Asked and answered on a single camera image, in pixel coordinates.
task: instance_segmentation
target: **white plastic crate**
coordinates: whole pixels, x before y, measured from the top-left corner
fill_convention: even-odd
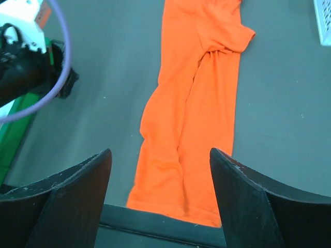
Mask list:
[[[314,0],[321,45],[331,46],[331,0]]]

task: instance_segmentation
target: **orange t-shirt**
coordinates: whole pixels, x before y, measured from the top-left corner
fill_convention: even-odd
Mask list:
[[[127,207],[219,227],[209,151],[232,154],[240,53],[254,36],[240,0],[165,0],[158,87],[141,121]]]

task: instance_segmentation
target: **t-shirt sleeve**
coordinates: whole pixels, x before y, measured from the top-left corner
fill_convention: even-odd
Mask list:
[[[241,0],[197,0],[196,25],[203,50],[243,52],[255,32],[241,24]]]

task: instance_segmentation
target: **purple cable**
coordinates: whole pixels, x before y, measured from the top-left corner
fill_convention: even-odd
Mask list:
[[[13,115],[9,115],[7,117],[1,117],[0,123],[7,123],[12,122],[15,120],[19,120],[25,116],[28,116],[30,114],[33,114],[34,112],[37,112],[39,109],[44,107],[48,102],[50,102],[56,95],[59,93],[59,91],[62,89],[63,85],[66,83],[66,80],[68,78],[68,75],[70,73],[71,68],[71,40],[70,40],[70,33],[68,29],[67,22],[65,20],[65,17],[61,11],[60,6],[57,3],[57,0],[49,0],[53,10],[55,11],[55,14],[57,15],[57,18],[60,22],[60,26],[62,29],[62,33],[64,36],[64,43],[65,43],[65,52],[64,52],[64,65],[63,70],[61,72],[60,77],[58,78],[56,84],[54,87],[50,90],[50,92],[47,93],[46,96],[44,96],[42,99],[40,99],[37,103],[34,105],[21,110]]]

